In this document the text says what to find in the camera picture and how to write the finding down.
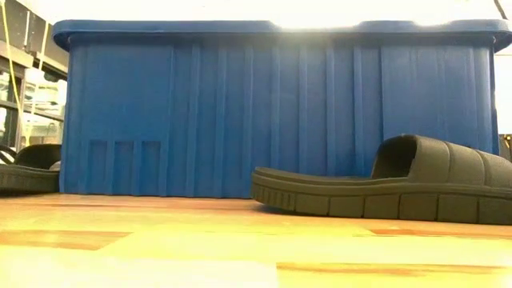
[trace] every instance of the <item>bin lid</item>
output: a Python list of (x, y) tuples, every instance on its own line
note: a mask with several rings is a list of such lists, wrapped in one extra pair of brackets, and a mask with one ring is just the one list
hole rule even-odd
[(512, 43), (512, 25), (506, 20), (456, 20), (424, 26), (413, 21), (367, 21), (356, 26), (329, 28), (285, 28), (271, 21), (94, 21), (64, 20), (53, 29), (55, 43), (69, 50), (69, 37), (83, 33), (130, 34), (491, 34), (494, 52)]

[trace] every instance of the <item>yellow cable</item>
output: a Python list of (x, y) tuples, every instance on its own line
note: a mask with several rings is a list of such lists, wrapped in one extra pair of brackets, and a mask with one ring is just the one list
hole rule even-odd
[(18, 119), (20, 121), (20, 128), (23, 131), (23, 108), (18, 94), (18, 86), (16, 85), (16, 76), (14, 75), (14, 65), (13, 59), (10, 53), (10, 41), (9, 41), (9, 28), (7, 27), (7, 13), (6, 13), (6, 3), (2, 1), (2, 18), (3, 18), (3, 29), (6, 34), (6, 44), (7, 44), (7, 58), (9, 59), (9, 69), (10, 69), (10, 80), (13, 83), (13, 91), (14, 98), (16, 98), (16, 107), (18, 108)]

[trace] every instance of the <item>window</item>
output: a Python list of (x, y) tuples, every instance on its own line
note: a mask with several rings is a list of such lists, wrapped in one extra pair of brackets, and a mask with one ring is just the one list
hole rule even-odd
[(61, 143), (67, 82), (35, 68), (25, 76), (21, 148)]
[[(18, 92), (21, 92), (20, 78), (16, 78)], [(16, 148), (18, 131), (18, 108), (10, 74), (0, 71), (0, 144)]]

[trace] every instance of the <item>blue plastic storage bin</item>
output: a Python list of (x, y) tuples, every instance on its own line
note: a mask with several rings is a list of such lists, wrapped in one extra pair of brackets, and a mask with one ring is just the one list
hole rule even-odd
[(64, 21), (54, 40), (70, 52), (65, 193), (248, 198), (255, 166), (366, 176), (403, 133), (499, 151), (500, 20)]

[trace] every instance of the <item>black slide sandal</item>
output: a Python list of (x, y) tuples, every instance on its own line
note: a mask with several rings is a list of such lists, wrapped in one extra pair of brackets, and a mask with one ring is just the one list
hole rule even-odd
[(386, 140), (372, 178), (328, 178), (268, 168), (252, 197), (304, 214), (512, 224), (512, 162), (416, 135)]
[(11, 148), (0, 146), (0, 196), (58, 192), (59, 170), (52, 166), (61, 160), (61, 146), (40, 144), (28, 146), (16, 153)]

